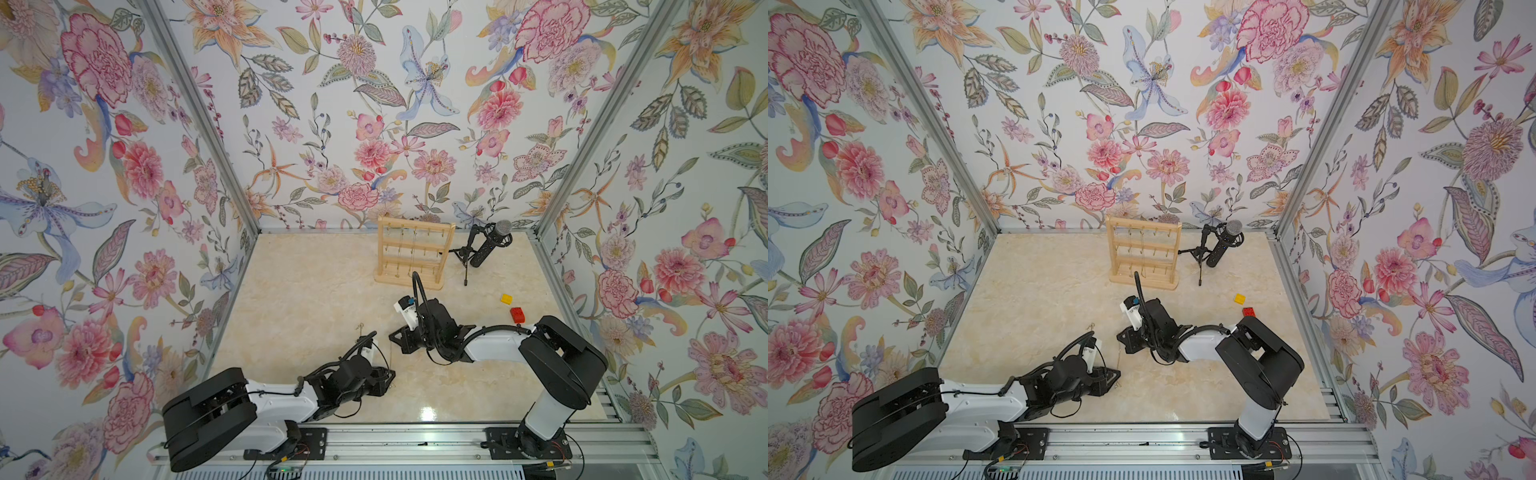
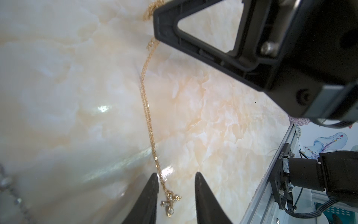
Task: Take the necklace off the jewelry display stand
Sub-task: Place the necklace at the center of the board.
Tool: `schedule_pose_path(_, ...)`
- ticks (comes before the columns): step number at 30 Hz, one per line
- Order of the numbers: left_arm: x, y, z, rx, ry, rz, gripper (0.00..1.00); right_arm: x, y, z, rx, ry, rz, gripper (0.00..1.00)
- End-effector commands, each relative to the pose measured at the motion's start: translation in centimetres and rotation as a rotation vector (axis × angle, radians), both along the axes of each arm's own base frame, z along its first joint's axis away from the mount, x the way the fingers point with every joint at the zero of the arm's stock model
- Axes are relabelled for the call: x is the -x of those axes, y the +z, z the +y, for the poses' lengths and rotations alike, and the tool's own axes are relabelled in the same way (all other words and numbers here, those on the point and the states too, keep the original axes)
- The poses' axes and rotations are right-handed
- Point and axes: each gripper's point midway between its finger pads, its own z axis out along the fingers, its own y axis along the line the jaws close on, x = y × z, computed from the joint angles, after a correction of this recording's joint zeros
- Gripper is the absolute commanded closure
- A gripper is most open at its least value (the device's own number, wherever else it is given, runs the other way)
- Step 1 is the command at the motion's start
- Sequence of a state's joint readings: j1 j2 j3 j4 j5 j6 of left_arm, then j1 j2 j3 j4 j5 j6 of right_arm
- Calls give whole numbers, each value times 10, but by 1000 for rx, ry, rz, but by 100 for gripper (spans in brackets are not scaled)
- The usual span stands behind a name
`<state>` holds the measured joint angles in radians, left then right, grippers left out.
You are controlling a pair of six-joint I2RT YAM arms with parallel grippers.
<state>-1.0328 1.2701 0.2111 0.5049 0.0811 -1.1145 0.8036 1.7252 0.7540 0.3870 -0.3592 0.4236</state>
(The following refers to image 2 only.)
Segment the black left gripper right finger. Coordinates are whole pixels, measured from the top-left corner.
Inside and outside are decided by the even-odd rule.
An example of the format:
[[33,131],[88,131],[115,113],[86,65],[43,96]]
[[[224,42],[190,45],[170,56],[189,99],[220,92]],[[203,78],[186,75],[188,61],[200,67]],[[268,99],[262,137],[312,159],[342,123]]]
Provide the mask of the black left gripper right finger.
[[198,224],[232,224],[200,172],[195,175],[194,188]]

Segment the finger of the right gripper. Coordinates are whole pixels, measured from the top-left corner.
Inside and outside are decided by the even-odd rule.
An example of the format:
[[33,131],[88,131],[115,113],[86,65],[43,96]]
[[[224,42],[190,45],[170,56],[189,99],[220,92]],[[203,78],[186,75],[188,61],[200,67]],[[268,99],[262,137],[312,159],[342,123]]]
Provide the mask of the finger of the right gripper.
[[258,53],[273,1],[245,1],[234,49],[225,53],[182,31],[180,20],[217,4],[218,1],[169,1],[154,10],[154,36],[232,78],[258,90],[268,91],[274,80],[277,60]]

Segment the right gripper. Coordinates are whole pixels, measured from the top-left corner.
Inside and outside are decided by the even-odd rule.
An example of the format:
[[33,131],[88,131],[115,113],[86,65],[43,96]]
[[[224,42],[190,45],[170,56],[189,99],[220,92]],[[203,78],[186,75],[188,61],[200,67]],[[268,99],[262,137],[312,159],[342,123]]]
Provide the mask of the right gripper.
[[358,118],[357,1],[270,1],[265,94],[288,115]]

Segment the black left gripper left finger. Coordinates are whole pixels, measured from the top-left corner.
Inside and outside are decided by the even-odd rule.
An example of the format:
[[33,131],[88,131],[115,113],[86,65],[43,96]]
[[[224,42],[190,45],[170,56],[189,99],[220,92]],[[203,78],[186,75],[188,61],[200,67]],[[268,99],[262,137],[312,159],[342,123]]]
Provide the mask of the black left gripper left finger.
[[158,192],[158,176],[152,173],[122,224],[156,224]]

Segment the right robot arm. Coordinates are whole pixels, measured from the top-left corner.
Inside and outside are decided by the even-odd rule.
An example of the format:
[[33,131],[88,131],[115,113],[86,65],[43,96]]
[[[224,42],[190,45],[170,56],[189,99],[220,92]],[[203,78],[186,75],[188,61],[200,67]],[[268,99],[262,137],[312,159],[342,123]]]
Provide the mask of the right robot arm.
[[[288,115],[328,128],[358,121],[358,1],[242,1],[234,49],[225,53],[182,31],[178,24],[221,1],[169,1],[152,7],[155,38],[232,78],[265,92]],[[284,144],[268,181],[280,209],[316,218],[341,202],[358,207],[358,152],[289,155]],[[315,212],[285,208],[289,184],[326,191]],[[198,224],[231,223],[203,175],[195,176]]]

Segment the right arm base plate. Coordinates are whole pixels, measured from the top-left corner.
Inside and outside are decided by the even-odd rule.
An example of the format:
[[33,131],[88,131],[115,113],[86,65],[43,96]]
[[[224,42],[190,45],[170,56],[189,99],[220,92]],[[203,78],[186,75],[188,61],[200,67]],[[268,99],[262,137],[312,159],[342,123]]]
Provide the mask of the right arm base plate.
[[290,144],[284,143],[268,180],[272,187],[274,200],[278,203],[279,209],[285,208],[292,210],[292,190],[294,186],[289,177],[289,158],[291,158]]

